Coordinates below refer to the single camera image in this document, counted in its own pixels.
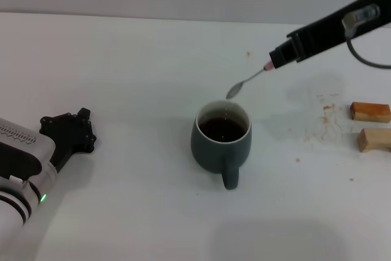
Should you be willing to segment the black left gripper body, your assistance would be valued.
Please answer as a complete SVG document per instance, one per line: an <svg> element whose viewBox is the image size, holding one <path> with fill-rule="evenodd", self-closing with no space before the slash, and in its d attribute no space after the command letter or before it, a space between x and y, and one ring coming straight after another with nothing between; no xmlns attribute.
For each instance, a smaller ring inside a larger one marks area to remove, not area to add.
<svg viewBox="0 0 391 261"><path fill-rule="evenodd" d="M45 135L55 143L54 153L50 162L59 173L67 161L76 153L85 152L85 143L80 139L80 135L69 133L64 130L46 130Z"/></svg>

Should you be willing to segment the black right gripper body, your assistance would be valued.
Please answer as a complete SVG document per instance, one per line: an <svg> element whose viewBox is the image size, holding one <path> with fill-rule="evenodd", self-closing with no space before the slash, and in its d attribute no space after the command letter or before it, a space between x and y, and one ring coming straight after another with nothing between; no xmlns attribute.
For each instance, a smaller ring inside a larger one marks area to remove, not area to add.
<svg viewBox="0 0 391 261"><path fill-rule="evenodd" d="M304 61L346 43L361 63L368 61L355 51L352 39L390 23L390 0L356 0L338 11L287 35L294 42L298 59Z"/></svg>

